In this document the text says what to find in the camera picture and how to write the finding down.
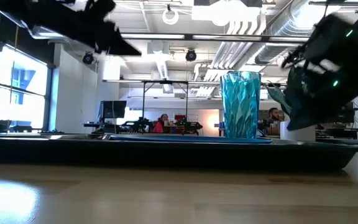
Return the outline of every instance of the white wall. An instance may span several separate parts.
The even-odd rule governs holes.
[[[55,45],[50,129],[84,133],[82,123],[94,121],[98,74]]]
[[[99,114],[99,105],[100,101],[114,101],[119,99],[119,83],[106,83],[102,82],[103,77],[109,76],[109,73],[116,73],[117,70],[113,66],[105,66],[105,61],[100,61],[98,63],[98,84],[96,91],[96,107],[95,107],[95,118],[97,119],[97,115]]]

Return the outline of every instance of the white column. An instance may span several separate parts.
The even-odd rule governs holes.
[[[119,79],[119,76],[119,63],[114,63],[110,60],[100,61],[98,63],[96,116],[99,115],[100,101],[119,100],[119,83],[103,82],[104,79]]]

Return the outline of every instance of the robotic arm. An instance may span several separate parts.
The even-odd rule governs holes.
[[[75,0],[0,0],[0,13],[34,38],[54,32],[88,45],[96,53],[141,55],[121,37],[115,23],[104,21],[116,7],[113,0],[88,0],[85,9],[78,12],[64,6],[73,3]]]
[[[327,67],[327,61],[336,69]],[[358,21],[352,25],[335,15],[322,18],[282,67],[290,68],[283,92],[291,106],[288,129],[325,122],[358,96]]]

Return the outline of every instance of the window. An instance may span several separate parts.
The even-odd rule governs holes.
[[[12,126],[44,127],[48,67],[10,47],[0,53],[0,119]]]
[[[45,95],[48,67],[23,53],[4,47],[0,53],[0,84]]]

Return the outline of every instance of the blue tray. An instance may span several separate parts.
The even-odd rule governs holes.
[[[269,139],[241,139],[241,138],[219,138],[204,136],[158,136],[158,135],[119,135],[111,136],[115,141],[158,141],[158,142],[210,142],[226,144],[270,144]]]

